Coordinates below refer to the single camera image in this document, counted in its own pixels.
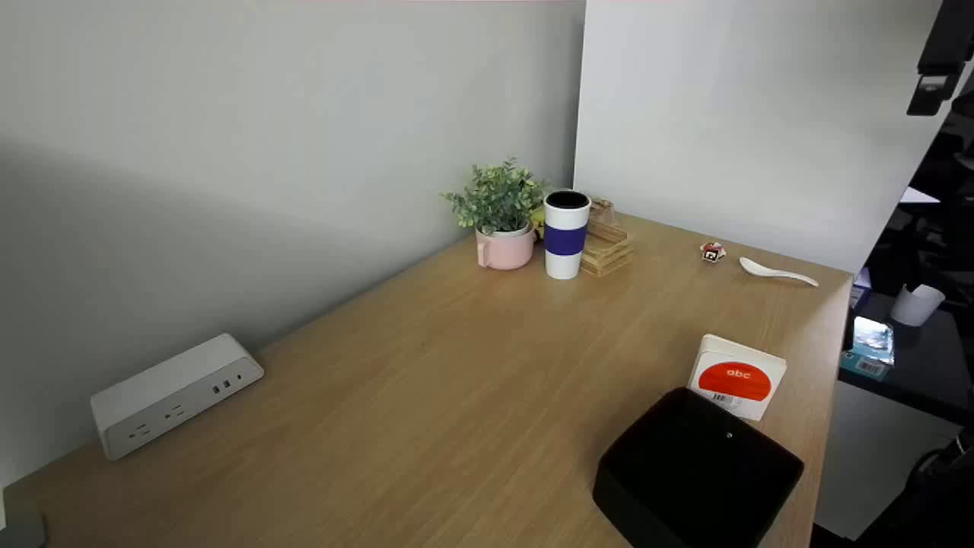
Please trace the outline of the white orange abc book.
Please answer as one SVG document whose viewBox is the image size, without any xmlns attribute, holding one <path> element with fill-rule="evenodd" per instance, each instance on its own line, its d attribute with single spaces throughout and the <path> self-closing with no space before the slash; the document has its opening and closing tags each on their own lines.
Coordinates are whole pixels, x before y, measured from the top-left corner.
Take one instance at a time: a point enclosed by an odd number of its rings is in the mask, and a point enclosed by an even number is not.
<svg viewBox="0 0 974 548">
<path fill-rule="evenodd" d="M 786 372 L 781 356 L 707 333 L 687 388 L 740 420 L 761 420 Z"/>
</svg>

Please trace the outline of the black square box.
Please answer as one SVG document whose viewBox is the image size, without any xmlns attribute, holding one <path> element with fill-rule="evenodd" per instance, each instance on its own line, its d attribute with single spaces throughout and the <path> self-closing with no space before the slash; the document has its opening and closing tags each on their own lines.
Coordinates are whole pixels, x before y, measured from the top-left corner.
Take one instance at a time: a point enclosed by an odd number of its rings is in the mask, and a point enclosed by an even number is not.
<svg viewBox="0 0 974 548">
<path fill-rule="evenodd" d="M 592 504 L 634 548 L 759 548 L 803 463 L 677 388 L 600 456 Z"/>
</svg>

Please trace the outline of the white power strip box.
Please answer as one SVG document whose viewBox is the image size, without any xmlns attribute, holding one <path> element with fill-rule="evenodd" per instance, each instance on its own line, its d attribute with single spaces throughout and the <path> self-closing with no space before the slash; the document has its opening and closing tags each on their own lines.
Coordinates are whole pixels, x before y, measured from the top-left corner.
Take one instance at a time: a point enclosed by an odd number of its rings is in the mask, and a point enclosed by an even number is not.
<svg viewBox="0 0 974 548">
<path fill-rule="evenodd" d="M 87 399 L 99 448 L 121 461 L 261 378 L 236 337 L 193 345 Z"/>
</svg>

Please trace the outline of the green plant in pink pot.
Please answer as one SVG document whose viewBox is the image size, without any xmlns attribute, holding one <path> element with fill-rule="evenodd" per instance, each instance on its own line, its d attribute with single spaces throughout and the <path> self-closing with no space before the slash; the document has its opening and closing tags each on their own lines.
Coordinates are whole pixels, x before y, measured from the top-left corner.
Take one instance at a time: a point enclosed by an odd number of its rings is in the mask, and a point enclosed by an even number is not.
<svg viewBox="0 0 974 548">
<path fill-rule="evenodd" d="M 533 259 L 544 186 L 511 160 L 474 165 L 459 192 L 443 196 L 453 223 L 474 234 L 474 261 L 487 270 L 517 270 Z"/>
</svg>

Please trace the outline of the white cup with blue band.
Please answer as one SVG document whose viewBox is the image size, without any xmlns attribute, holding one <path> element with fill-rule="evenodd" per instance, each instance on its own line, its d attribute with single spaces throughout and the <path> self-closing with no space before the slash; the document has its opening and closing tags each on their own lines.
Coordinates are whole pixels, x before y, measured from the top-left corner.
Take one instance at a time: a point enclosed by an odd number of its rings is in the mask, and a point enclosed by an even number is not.
<svg viewBox="0 0 974 548">
<path fill-rule="evenodd" d="M 586 238 L 589 198 L 572 188 L 544 198 L 544 274 L 576 280 Z"/>
</svg>

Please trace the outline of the small wooden crate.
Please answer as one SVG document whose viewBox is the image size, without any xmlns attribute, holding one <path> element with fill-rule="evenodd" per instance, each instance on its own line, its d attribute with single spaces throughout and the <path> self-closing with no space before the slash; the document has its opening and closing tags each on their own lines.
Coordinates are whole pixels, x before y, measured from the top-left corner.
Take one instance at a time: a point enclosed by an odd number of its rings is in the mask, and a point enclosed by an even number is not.
<svg viewBox="0 0 974 548">
<path fill-rule="evenodd" d="M 592 200 L 586 221 L 586 241 L 582 265 L 586 274 L 608 274 L 634 254 L 634 234 L 619 227 L 615 206 L 603 198 Z"/>
</svg>

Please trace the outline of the small red white wrapper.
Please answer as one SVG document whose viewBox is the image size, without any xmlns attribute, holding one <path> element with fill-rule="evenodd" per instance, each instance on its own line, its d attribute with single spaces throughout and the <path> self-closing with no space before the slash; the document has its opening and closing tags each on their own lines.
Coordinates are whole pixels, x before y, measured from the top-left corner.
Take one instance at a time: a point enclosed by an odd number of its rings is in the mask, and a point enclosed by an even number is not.
<svg viewBox="0 0 974 548">
<path fill-rule="evenodd" d="M 725 261 L 725 257 L 728 257 L 728 250 L 725 250 L 722 241 L 701 245 L 701 261 L 702 265 L 719 265 L 719 261 Z"/>
</svg>

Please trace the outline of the white ceramic spoon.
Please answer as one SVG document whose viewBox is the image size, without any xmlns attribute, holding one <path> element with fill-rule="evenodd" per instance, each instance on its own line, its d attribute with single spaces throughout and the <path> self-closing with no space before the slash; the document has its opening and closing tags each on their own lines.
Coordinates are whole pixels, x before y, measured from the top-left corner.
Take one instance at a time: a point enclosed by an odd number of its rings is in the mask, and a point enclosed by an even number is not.
<svg viewBox="0 0 974 548">
<path fill-rule="evenodd" d="M 781 270 L 781 268 L 768 268 L 749 257 L 740 257 L 737 265 L 751 274 L 751 277 L 763 277 L 763 280 L 789 280 L 789 282 L 803 282 L 803 287 L 811 287 L 817 291 L 817 280 L 806 277 L 806 274 L 798 274 L 798 270 Z"/>
</svg>

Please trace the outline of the white cup on side table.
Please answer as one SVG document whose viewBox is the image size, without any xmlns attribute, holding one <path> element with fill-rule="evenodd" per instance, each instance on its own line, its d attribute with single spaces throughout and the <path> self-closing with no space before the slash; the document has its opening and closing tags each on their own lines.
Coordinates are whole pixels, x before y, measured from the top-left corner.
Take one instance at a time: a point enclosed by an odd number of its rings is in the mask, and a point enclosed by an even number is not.
<svg viewBox="0 0 974 548">
<path fill-rule="evenodd" d="M 937 287 L 929 287 L 929 282 L 903 287 L 887 316 L 902 326 L 919 328 L 939 304 L 942 304 L 942 293 Z"/>
</svg>

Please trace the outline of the black side table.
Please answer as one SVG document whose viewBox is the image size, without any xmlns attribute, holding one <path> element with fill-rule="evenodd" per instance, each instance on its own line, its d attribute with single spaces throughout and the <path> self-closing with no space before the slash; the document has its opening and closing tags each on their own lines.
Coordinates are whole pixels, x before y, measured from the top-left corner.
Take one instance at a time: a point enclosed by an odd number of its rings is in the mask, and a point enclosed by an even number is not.
<svg viewBox="0 0 974 548">
<path fill-rule="evenodd" d="M 958 427 L 974 422 L 974 381 L 958 326 L 947 310 L 933 310 L 919 328 L 893 326 L 887 376 L 840 369 L 840 381 Z"/>
</svg>

